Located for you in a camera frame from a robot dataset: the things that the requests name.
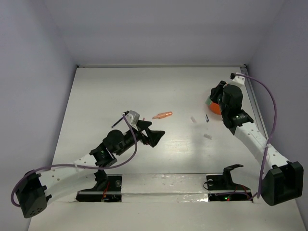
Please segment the peach translucent marker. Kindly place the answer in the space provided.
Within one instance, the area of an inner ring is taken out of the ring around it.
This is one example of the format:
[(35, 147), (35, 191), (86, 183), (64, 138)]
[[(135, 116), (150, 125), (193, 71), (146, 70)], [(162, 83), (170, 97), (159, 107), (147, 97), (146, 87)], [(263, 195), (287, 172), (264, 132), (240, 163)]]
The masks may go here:
[(152, 119), (163, 119), (163, 118), (167, 118), (173, 115), (173, 112), (169, 111), (169, 112), (163, 112), (163, 113), (159, 113), (155, 116), (152, 117)]

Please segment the mint green highlighter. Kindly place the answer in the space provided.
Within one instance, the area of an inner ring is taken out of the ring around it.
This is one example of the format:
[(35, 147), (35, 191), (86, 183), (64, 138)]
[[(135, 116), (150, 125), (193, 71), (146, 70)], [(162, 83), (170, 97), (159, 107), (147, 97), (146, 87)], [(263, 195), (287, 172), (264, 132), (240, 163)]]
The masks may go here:
[(205, 101), (205, 104), (206, 104), (206, 105), (210, 105), (211, 102), (212, 102), (211, 99), (208, 97), (208, 98), (206, 99), (206, 101)]

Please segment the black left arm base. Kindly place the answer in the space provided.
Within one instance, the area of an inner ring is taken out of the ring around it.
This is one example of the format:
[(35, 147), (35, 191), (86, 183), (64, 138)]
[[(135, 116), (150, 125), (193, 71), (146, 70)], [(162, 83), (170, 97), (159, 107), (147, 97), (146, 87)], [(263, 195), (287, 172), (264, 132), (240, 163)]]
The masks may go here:
[(122, 174), (120, 175), (97, 175), (100, 179), (91, 189), (77, 192), (78, 202), (122, 202)]

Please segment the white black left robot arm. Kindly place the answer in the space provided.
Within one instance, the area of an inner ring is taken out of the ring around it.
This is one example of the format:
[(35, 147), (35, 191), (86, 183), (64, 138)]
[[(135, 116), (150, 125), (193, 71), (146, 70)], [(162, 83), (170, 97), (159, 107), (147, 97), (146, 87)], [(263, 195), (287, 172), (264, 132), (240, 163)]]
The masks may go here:
[(128, 131), (111, 130), (102, 143), (88, 154), (65, 164), (40, 167), (27, 172), (14, 186), (11, 203), (22, 210), (25, 218), (31, 218), (54, 201), (85, 189), (105, 190), (108, 184), (106, 170), (121, 167), (130, 157), (117, 164), (117, 156), (138, 142), (154, 148), (165, 132), (151, 130), (150, 121), (139, 120), (135, 126), (127, 123)]

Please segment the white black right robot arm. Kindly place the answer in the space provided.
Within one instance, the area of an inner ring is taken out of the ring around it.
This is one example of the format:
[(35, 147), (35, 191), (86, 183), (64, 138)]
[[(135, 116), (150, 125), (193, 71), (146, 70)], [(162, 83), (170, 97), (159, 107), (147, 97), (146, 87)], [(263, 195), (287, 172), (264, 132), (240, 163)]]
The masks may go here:
[(274, 206), (302, 196), (304, 168), (280, 154), (242, 109), (243, 94), (238, 84), (225, 81), (211, 89), (210, 100), (219, 105), (225, 127), (260, 163), (256, 196)]

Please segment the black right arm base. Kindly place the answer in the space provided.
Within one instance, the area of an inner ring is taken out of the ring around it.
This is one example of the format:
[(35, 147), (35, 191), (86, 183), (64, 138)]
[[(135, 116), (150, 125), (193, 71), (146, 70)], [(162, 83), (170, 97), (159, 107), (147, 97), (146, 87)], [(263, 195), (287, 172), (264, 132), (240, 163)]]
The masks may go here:
[(242, 184), (234, 183), (231, 171), (243, 167), (235, 164), (225, 167), (222, 173), (211, 173), (206, 176), (203, 188), (207, 190), (210, 202), (252, 201), (250, 188)]

